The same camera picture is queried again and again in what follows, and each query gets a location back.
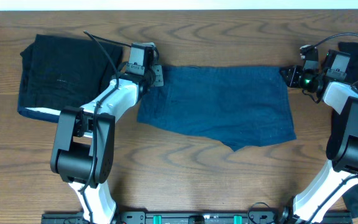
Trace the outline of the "blue denim shorts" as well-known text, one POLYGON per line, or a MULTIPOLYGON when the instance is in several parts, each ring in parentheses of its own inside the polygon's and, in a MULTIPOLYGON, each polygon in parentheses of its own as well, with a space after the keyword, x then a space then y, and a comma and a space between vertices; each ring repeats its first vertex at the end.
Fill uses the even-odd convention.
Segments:
POLYGON ((278 67, 165 66, 163 80, 142 98, 138 122, 214 139, 233 151, 296 139, 278 67))

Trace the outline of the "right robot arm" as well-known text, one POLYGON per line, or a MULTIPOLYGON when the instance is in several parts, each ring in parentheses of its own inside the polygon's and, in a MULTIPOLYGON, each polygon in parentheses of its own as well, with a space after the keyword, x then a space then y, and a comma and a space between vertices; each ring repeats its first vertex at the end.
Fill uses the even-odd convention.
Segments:
POLYGON ((323 168, 304 191, 294 196, 279 219, 279 223, 320 223, 330 207, 358 184, 358 90, 299 65, 282 67, 279 73, 288 87, 317 96, 337 116, 331 126, 323 168))

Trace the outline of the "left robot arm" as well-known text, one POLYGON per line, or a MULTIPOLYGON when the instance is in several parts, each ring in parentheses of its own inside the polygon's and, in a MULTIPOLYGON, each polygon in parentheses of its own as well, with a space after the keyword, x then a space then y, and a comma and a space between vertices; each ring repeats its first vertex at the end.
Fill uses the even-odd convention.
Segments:
POLYGON ((114 158, 116 122, 135 106, 147 91, 163 86, 161 65, 143 75, 127 64, 119 77, 94 100, 81 107, 67 106, 60 112, 50 168, 76 192, 85 223, 116 223, 116 203, 107 178, 114 158))

